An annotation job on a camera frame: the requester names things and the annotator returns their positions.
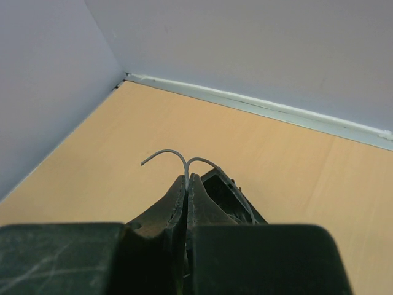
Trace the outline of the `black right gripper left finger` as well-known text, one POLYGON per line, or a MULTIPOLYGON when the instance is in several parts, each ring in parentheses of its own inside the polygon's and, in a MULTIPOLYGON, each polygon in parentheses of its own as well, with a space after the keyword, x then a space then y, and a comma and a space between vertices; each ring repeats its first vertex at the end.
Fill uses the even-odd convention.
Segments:
POLYGON ((185 179, 117 222, 1 227, 2 294, 181 294, 185 179))

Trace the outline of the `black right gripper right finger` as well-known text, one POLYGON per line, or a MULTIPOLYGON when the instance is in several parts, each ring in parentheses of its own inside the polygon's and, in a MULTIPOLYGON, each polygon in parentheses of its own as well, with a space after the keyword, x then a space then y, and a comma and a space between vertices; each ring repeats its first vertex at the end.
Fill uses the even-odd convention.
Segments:
POLYGON ((190 177, 185 294, 352 294, 338 247, 314 224, 237 224, 190 177))

